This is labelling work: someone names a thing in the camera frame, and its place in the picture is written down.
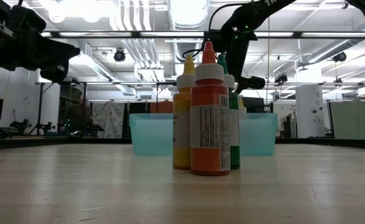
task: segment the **light blue plastic bin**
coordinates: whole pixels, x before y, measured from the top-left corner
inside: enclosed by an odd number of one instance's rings
[[[172,114],[130,114],[135,154],[172,155],[172,120]]]
[[[273,156],[277,114],[249,113],[239,120],[242,156]]]

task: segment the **orange bottle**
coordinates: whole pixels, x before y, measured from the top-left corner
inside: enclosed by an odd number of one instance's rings
[[[190,110],[190,147],[192,173],[228,175],[229,96],[223,86],[224,70],[215,60],[213,44],[207,41],[203,63],[195,69]]]
[[[190,169],[190,89],[195,85],[195,64],[188,55],[183,74],[177,78],[179,93],[173,96],[172,165],[175,169]]]

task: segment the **wooden table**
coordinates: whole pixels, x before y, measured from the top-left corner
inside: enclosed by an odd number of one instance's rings
[[[225,177],[130,145],[0,150],[0,224],[365,223],[365,149],[278,145]]]

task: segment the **green bottle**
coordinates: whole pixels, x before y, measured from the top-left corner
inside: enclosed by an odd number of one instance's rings
[[[231,146],[231,169],[240,168],[239,143],[239,95],[234,93],[234,77],[228,74],[224,55],[218,56],[218,65],[224,67],[224,86],[229,90],[229,143]]]

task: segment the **bottle label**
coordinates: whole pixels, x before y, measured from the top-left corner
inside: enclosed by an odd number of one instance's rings
[[[218,105],[191,107],[191,147],[219,149],[219,170],[230,168],[229,99],[218,95]]]
[[[190,148],[190,112],[173,113],[173,148]]]
[[[239,146],[239,110],[229,109],[229,141],[231,146]]]

